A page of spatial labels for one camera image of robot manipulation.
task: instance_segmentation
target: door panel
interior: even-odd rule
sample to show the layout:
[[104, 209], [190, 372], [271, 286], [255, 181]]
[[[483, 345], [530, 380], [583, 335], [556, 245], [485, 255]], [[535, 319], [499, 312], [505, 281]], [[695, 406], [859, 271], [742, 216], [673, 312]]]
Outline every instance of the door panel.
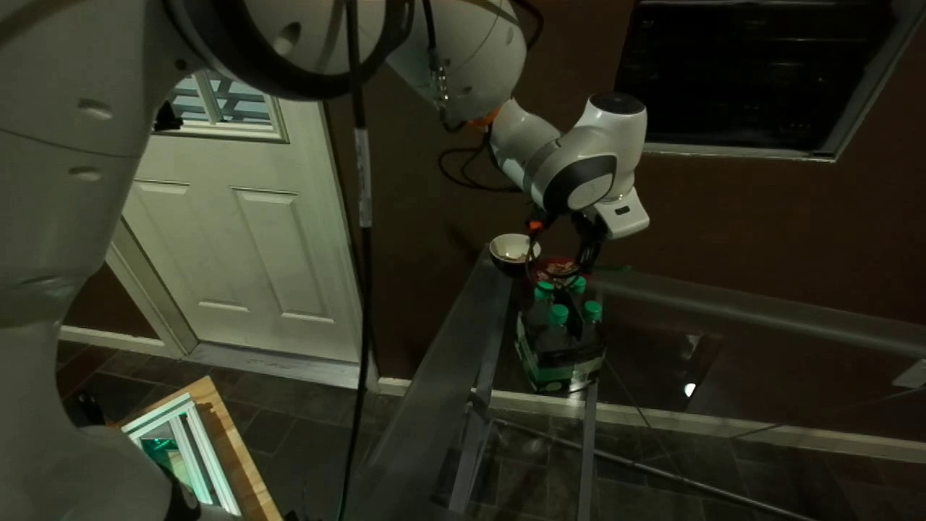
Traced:
[[124, 221], [201, 341], [357, 359], [357, 297], [320, 103], [285, 142], [153, 137]]

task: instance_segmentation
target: white door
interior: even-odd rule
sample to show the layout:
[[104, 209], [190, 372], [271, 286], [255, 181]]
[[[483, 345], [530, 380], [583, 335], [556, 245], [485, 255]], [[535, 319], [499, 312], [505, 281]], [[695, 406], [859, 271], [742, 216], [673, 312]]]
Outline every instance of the white door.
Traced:
[[124, 221], [210, 345], [357, 359], [357, 294], [320, 103], [284, 142], [153, 137]]

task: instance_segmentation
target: robotic arm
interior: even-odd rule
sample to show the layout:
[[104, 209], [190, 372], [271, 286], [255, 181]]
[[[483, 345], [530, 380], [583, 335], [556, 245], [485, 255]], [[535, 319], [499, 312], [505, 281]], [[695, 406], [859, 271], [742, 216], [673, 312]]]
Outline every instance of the robotic arm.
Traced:
[[[0, 2], [0, 507], [6, 517], [162, 521], [208, 516], [119, 433], [71, 427], [54, 394], [58, 326], [100, 265], [168, 89], [194, 70], [284, 99], [346, 92], [340, 0]], [[498, 109], [504, 174], [544, 212], [647, 216], [634, 193], [645, 109], [596, 95], [559, 132], [508, 95], [522, 37], [505, 0], [357, 0], [368, 77], [389, 64], [447, 126]]]

